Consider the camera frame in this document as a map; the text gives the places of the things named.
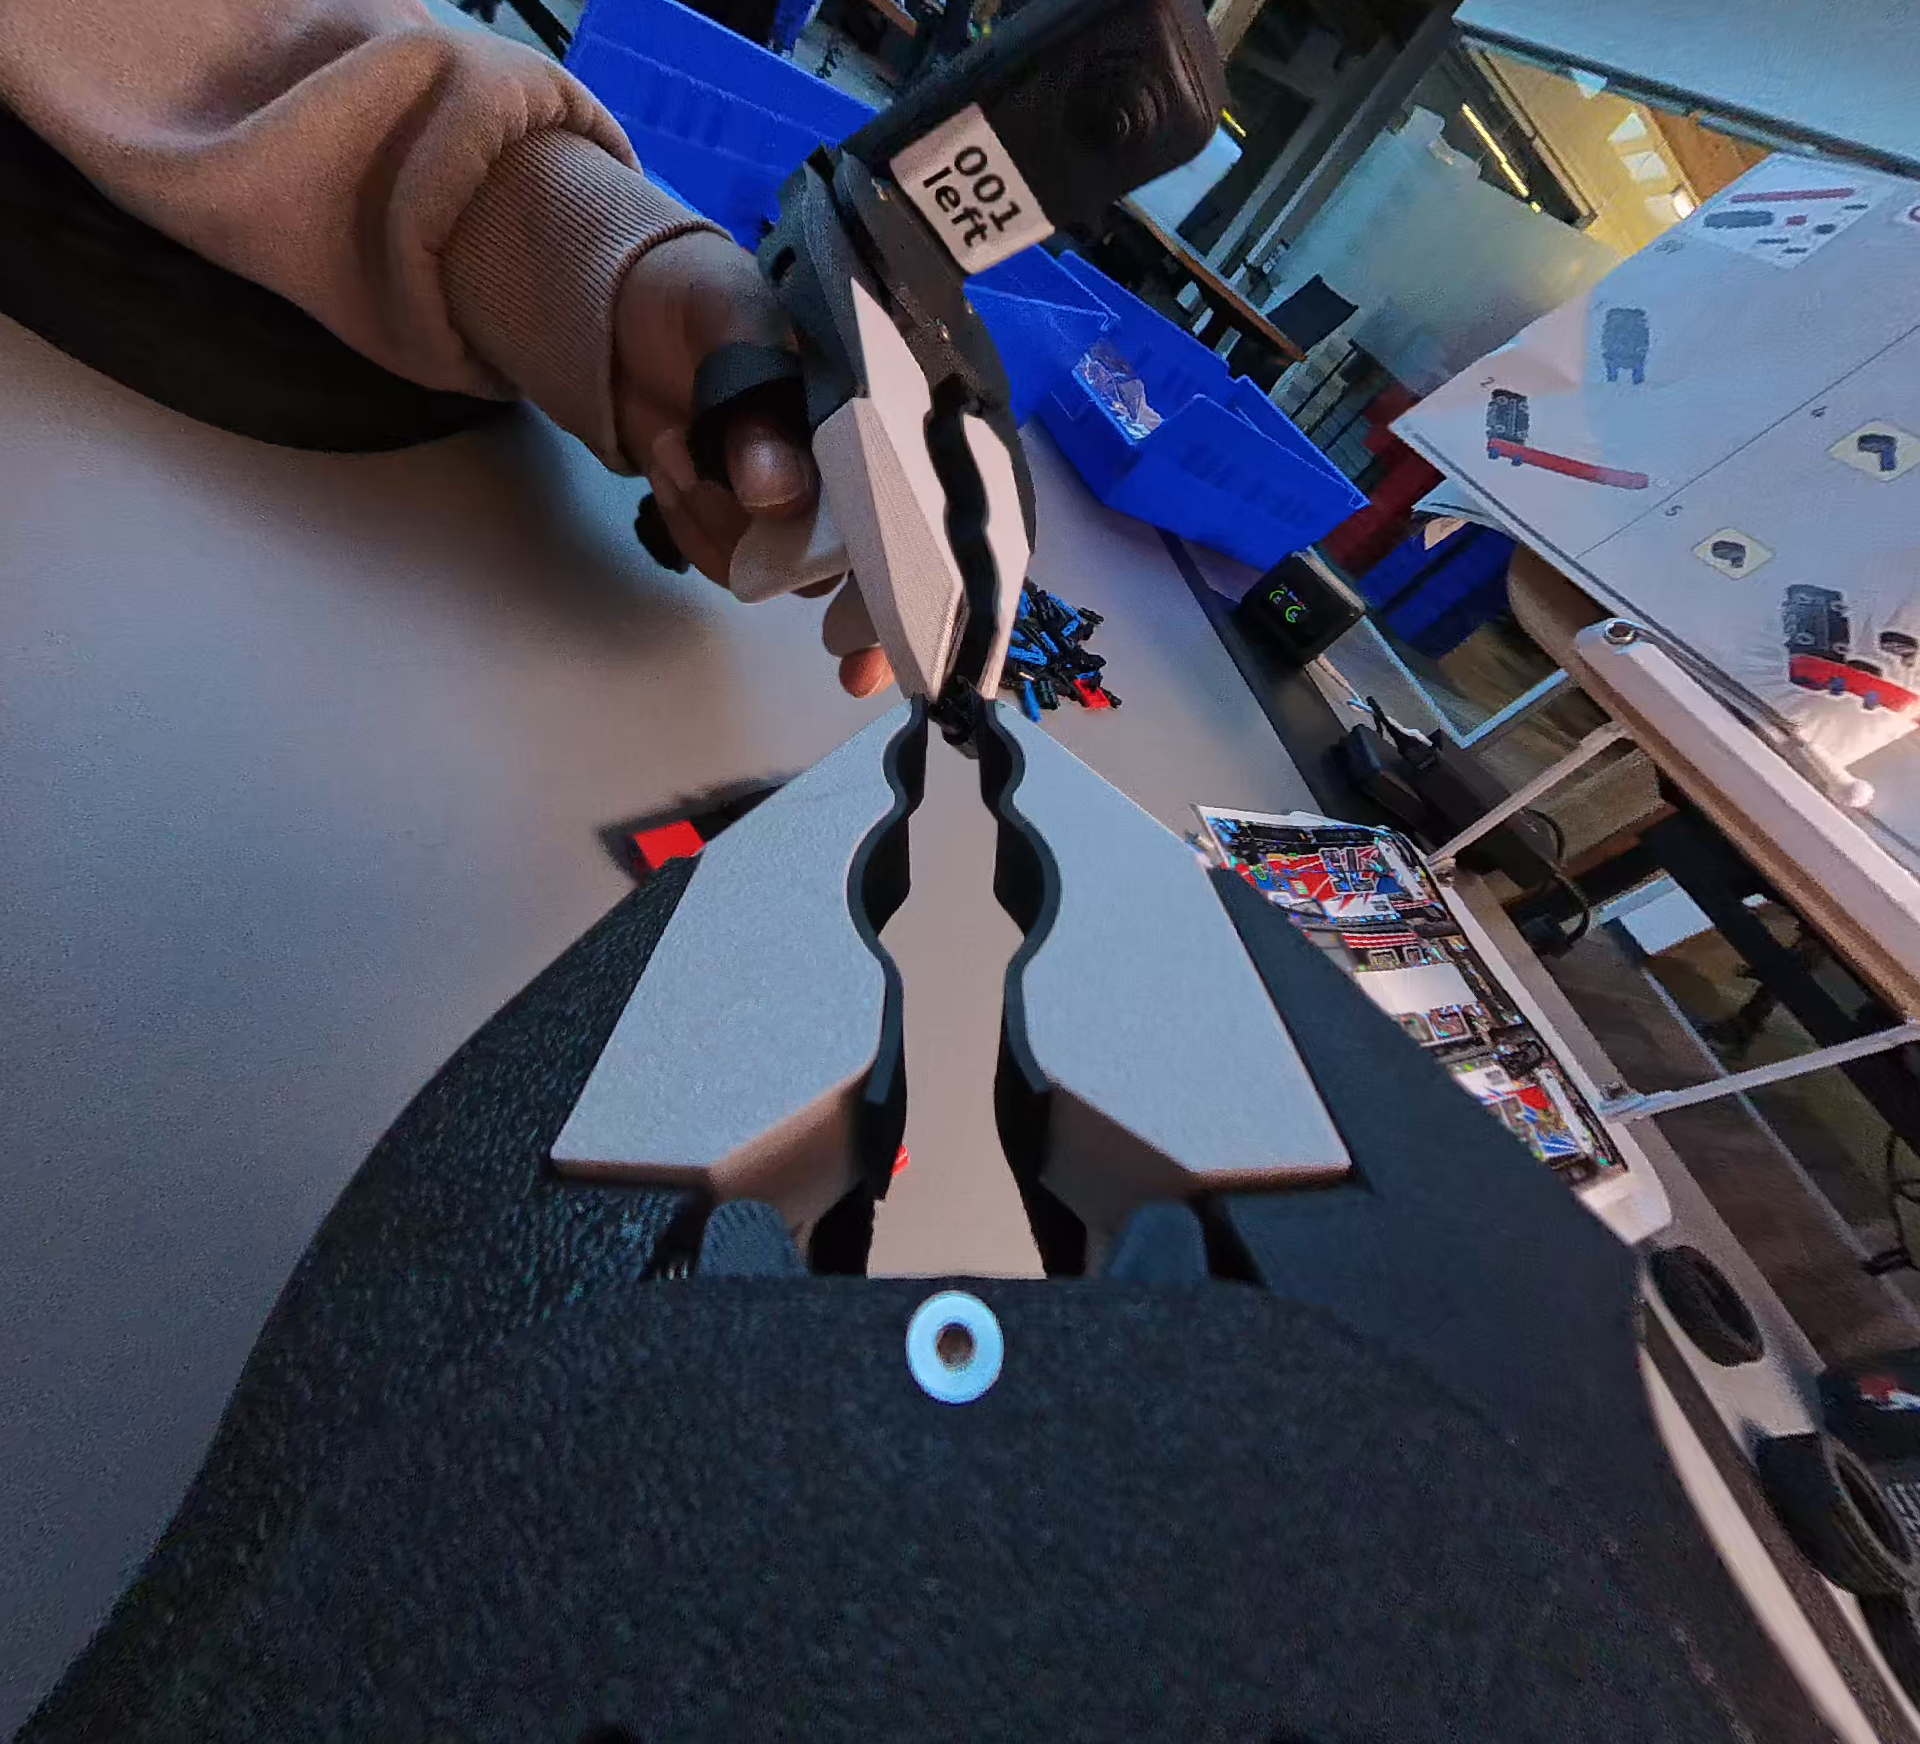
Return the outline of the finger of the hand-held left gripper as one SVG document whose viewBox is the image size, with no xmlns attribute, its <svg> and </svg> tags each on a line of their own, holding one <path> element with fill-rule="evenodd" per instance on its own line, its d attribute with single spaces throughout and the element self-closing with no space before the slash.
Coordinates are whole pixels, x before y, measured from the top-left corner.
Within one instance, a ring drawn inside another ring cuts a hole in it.
<svg viewBox="0 0 1920 1744">
<path fill-rule="evenodd" d="M 896 685 L 918 702 L 960 702 L 970 598 L 928 443 L 933 389 L 866 282 L 850 286 L 850 354 L 857 389 L 810 440 L 820 504 Z"/>
<path fill-rule="evenodd" d="M 1036 558 L 1036 482 L 1001 413 L 933 413 L 933 466 L 946 482 L 948 564 L 960 574 L 960 622 L 946 672 L 946 706 L 975 708 L 998 692 L 1018 594 Z"/>
</svg>

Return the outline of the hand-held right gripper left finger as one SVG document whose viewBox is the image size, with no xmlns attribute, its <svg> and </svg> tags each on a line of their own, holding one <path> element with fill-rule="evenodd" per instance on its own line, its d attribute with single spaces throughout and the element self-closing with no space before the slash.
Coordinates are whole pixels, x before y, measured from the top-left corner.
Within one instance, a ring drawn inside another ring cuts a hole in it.
<svg viewBox="0 0 1920 1744">
<path fill-rule="evenodd" d="M 928 708 L 896 706 L 717 834 L 561 1135 L 568 1181 L 767 1202 L 810 1239 L 903 1148 L 903 968 Z"/>
</svg>

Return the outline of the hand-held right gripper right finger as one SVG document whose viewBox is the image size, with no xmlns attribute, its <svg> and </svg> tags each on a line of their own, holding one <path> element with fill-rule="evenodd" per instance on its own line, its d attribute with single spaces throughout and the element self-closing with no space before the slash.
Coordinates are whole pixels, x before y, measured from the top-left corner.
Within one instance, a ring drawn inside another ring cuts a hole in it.
<svg viewBox="0 0 1920 1744">
<path fill-rule="evenodd" d="M 975 716 L 998 823 L 998 1139 L 1036 1239 L 1121 1239 L 1151 1202 L 1354 1175 L 1215 868 L 1007 706 Z"/>
</svg>

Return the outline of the person's left forearm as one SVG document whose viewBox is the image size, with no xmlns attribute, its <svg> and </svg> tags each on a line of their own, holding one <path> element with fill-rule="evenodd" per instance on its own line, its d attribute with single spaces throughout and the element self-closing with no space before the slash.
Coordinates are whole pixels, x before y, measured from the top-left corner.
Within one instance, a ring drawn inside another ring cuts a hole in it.
<svg viewBox="0 0 1920 1744">
<path fill-rule="evenodd" d="M 671 240 L 619 121 L 425 0 L 0 0 L 5 119 L 123 213 L 288 298 L 372 364 L 525 398 L 602 466 L 614 304 Z"/>
</svg>

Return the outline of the black lego tyre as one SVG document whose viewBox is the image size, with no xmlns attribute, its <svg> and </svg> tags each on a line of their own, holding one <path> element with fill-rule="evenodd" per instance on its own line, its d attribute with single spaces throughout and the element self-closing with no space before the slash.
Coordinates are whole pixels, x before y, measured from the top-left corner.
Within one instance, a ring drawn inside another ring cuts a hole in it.
<svg viewBox="0 0 1920 1744">
<path fill-rule="evenodd" d="M 1765 1364 L 1765 1336 L 1738 1286 L 1699 1245 L 1648 1245 L 1646 1279 L 1664 1306 L 1671 1324 L 1717 1369 Z"/>
<path fill-rule="evenodd" d="M 1917 1541 L 1871 1469 L 1832 1431 L 1756 1441 L 1756 1486 L 1794 1548 L 1853 1597 L 1917 1597 Z"/>
</svg>

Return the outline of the lego instruction booklet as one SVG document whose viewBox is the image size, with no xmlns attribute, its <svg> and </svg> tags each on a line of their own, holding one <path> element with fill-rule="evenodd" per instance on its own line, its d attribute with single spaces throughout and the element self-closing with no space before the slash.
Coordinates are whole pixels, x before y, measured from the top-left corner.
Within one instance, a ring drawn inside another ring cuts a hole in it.
<svg viewBox="0 0 1920 1744">
<path fill-rule="evenodd" d="M 1817 770 L 1917 733 L 1920 184 L 1770 153 L 1395 433 Z"/>
</svg>

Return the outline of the person's left hand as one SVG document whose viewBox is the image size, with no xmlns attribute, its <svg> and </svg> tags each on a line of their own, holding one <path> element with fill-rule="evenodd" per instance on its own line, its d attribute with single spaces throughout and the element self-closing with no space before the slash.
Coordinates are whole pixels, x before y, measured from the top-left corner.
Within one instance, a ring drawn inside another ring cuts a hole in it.
<svg viewBox="0 0 1920 1744">
<path fill-rule="evenodd" d="M 681 558 L 721 589 L 736 539 L 751 523 L 810 514 L 820 487 L 810 453 L 761 413 L 728 419 L 721 487 L 697 470 L 684 443 L 697 372 L 728 342 L 798 342 L 749 251 L 684 233 L 626 272 L 609 314 L 614 463 L 653 487 Z"/>
</svg>

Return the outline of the pile of black blue pins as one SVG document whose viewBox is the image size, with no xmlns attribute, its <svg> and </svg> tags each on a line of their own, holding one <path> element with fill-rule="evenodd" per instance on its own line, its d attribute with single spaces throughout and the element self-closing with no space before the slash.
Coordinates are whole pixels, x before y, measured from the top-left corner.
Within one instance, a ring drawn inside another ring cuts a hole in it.
<svg viewBox="0 0 1920 1744">
<path fill-rule="evenodd" d="M 1082 708 L 1121 708 L 1106 687 L 1106 656 L 1092 650 L 1103 613 L 1086 602 L 1068 602 L 1063 594 L 1021 584 L 1007 656 L 1001 656 L 1001 692 L 1018 706 L 1021 719 L 1043 719 L 1063 706 Z"/>
</svg>

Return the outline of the small crinkled plastic bag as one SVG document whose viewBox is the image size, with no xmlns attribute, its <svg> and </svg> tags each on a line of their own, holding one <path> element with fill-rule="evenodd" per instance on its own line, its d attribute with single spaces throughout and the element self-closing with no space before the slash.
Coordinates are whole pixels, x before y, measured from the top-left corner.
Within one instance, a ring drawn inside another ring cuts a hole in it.
<svg viewBox="0 0 1920 1744">
<path fill-rule="evenodd" d="M 1113 338 L 1092 338 L 1073 377 L 1132 440 L 1161 428 L 1141 364 Z"/>
</svg>

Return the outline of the colourful sticker sheet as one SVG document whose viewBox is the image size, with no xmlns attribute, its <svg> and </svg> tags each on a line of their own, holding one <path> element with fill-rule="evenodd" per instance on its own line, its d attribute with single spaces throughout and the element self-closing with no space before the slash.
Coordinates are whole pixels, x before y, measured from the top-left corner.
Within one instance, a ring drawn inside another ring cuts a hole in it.
<svg viewBox="0 0 1920 1744">
<path fill-rule="evenodd" d="M 1531 1162 L 1577 1187 L 1622 1170 L 1569 1068 L 1497 980 L 1400 834 L 1197 801 L 1192 839 L 1341 965 Z"/>
</svg>

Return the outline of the black device with green display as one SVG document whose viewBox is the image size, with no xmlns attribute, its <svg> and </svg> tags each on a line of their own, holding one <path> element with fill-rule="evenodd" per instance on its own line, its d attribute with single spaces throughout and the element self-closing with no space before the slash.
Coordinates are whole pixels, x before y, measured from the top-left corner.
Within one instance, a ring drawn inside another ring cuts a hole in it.
<svg viewBox="0 0 1920 1744">
<path fill-rule="evenodd" d="M 1277 558 L 1232 607 L 1234 630 L 1295 672 L 1364 613 L 1364 594 L 1322 551 Z"/>
</svg>

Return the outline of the blue bin with label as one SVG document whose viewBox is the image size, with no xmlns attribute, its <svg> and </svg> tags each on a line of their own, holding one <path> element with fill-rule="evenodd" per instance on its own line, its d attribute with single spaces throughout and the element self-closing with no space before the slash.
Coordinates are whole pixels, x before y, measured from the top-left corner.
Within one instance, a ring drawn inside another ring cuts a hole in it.
<svg viewBox="0 0 1920 1744">
<path fill-rule="evenodd" d="M 756 251 L 783 173 L 871 121 L 871 108 L 681 0 L 591 0 L 568 76 L 626 127 L 638 166 L 688 213 Z M 966 298 L 998 338 L 1014 419 L 1029 425 L 1113 314 L 1049 252 L 1021 251 Z"/>
</svg>

